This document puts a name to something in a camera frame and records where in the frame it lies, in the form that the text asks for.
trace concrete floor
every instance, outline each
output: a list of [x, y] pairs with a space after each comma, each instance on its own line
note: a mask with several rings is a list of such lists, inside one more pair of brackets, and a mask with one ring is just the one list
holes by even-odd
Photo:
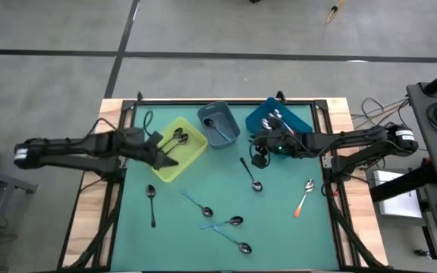
[[[0, 49], [117, 51], [131, 0], [0, 0]], [[128, 51], [437, 57], [437, 2], [349, 0], [325, 25], [332, 0], [142, 0]], [[13, 146], [29, 137], [80, 137], [95, 121], [114, 58], [0, 55], [0, 171], [39, 184], [12, 200], [0, 243], [10, 272], [55, 269], [81, 172], [18, 170]], [[370, 96], [390, 103], [405, 86], [437, 76], [432, 63], [125, 58], [114, 98], [347, 97], [353, 113]], [[423, 146], [409, 108], [402, 111]], [[397, 117], [390, 121], [399, 122]], [[427, 156], [387, 158], [415, 167]], [[390, 265], [437, 272], [420, 227], [381, 227]]]

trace yellow plastic bin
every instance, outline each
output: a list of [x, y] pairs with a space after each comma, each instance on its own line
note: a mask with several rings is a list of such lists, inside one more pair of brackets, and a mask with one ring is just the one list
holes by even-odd
[[[168, 157], [179, 163], [178, 166], [161, 168], [159, 171], [154, 168], [152, 169], [161, 180], [167, 183], [172, 182], [188, 165], [197, 159], [202, 152], [205, 151], [208, 144], [206, 137], [190, 124], [190, 122], [183, 117], [178, 117], [160, 132], [160, 134], [163, 135], [163, 140], [158, 144], [158, 147], [161, 147], [170, 140], [174, 131], [179, 127], [183, 129], [183, 133], [188, 133], [188, 141], [184, 145], [177, 146], [168, 154]], [[163, 147], [163, 151], [168, 151], [176, 143], [178, 143], [178, 140], [170, 141]]]

